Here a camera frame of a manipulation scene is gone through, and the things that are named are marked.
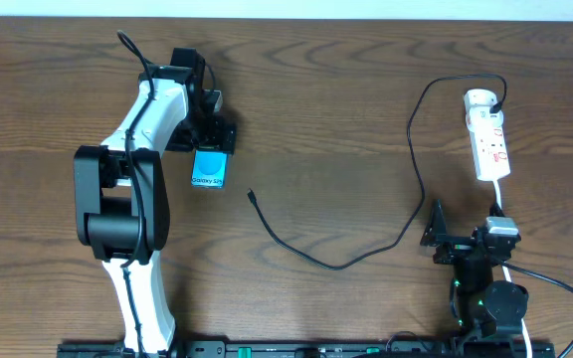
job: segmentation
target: white wall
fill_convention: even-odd
[[[573,0],[0,0],[0,15],[573,21]]]

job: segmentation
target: power strip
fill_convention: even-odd
[[[496,94],[487,89],[471,89],[464,95],[466,126],[473,144],[477,179],[495,181],[510,173],[503,136],[503,111],[491,113]]]

